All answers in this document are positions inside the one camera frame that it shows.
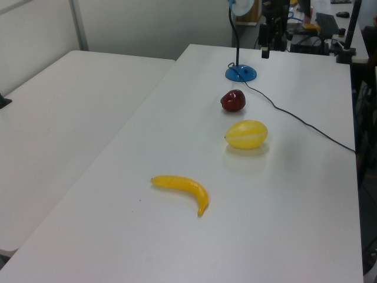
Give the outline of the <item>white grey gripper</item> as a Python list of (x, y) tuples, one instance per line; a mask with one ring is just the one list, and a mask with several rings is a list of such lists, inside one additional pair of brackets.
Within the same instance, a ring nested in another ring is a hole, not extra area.
[(287, 47), (288, 12), (280, 15), (262, 13), (265, 23), (259, 27), (258, 44), (261, 47), (262, 58), (269, 58), (270, 50), (285, 50)]

